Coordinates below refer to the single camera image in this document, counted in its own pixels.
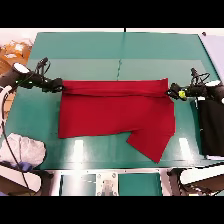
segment red fabric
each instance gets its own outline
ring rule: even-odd
[[[164,94],[168,79],[63,84],[59,138],[130,131],[127,142],[153,161],[160,161],[175,132],[174,103]]]

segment white floor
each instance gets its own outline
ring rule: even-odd
[[[123,32],[124,28],[0,28],[0,46],[11,40],[34,43],[38,32]],[[224,36],[224,28],[127,28],[127,32],[161,32]]]

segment green table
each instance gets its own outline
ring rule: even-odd
[[[39,33],[28,67],[34,69],[44,57],[52,63],[46,74],[51,79],[150,80],[168,77],[170,83],[187,85],[192,67],[199,72],[209,72],[211,80],[218,78],[197,35]],[[197,113],[189,101],[175,101],[177,131],[161,162],[156,164],[126,143],[130,133],[58,139],[60,100],[61,93],[19,88],[9,114],[7,134],[18,133],[46,144],[47,157],[39,169],[188,167],[216,163],[200,154]]]

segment black cloth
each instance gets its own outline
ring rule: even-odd
[[[202,153],[224,156],[224,104],[214,100],[198,101]]]

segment wire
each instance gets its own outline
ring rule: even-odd
[[[5,104],[6,99],[7,99],[7,97],[5,97],[4,100],[2,101],[2,118],[3,118],[3,120],[4,120],[4,104]],[[32,196],[31,193],[30,193],[31,190],[30,190],[30,188],[29,188],[29,186],[28,186],[28,183],[27,183],[27,181],[26,181],[24,172],[23,172],[23,170],[21,169],[21,167],[20,167],[20,165],[19,165],[19,163],[18,163],[18,161],[17,161],[17,159],[16,159],[16,157],[15,157],[15,155],[14,155],[14,153],[13,153],[11,147],[10,147],[10,144],[9,144],[9,142],[8,142],[8,139],[7,139],[7,136],[6,136],[6,133],[5,133],[5,124],[4,124],[4,121],[2,121],[2,132],[3,132],[3,136],[4,136],[4,138],[5,138],[6,144],[7,144],[8,148],[9,148],[9,151],[10,151],[10,153],[12,154],[12,157],[13,157],[13,159],[15,160],[16,165],[17,165],[18,168],[19,168],[19,171],[21,172],[21,174],[22,174],[22,176],[23,176],[23,180],[24,180],[24,182],[25,182],[25,184],[26,184],[27,189],[29,190],[28,193],[29,193],[30,196]]]

